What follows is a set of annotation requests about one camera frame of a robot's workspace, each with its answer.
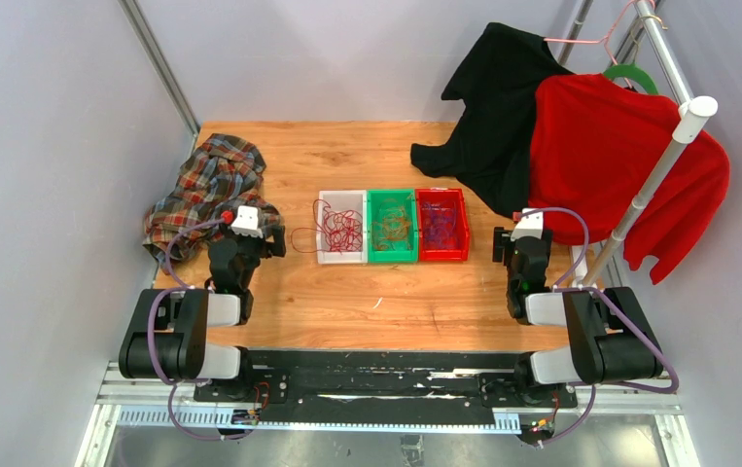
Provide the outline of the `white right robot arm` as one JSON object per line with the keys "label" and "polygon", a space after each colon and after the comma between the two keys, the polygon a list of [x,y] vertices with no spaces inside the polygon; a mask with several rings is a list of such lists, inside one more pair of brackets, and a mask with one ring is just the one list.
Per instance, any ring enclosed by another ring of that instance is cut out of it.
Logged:
{"label": "white right robot arm", "polygon": [[547,285],[552,233],[517,236],[493,230],[492,260],[507,271],[507,309],[526,326],[566,330],[568,342],[554,350],[526,352],[514,366],[514,393],[536,406],[566,383],[627,385],[666,371],[654,332],[629,287],[595,292]]}

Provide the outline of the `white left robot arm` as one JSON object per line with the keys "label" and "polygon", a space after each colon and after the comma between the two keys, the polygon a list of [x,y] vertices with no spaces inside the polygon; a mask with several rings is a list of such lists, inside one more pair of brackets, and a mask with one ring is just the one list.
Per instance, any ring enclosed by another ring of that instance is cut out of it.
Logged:
{"label": "white left robot arm", "polygon": [[143,290],[120,347],[119,370],[128,379],[155,378],[168,385],[216,383],[230,400],[243,402],[257,386],[248,350],[211,344],[207,334],[248,322],[255,301],[250,283],[262,261],[285,256],[285,228],[261,231],[223,219],[198,228],[223,233],[208,250],[209,283]]}

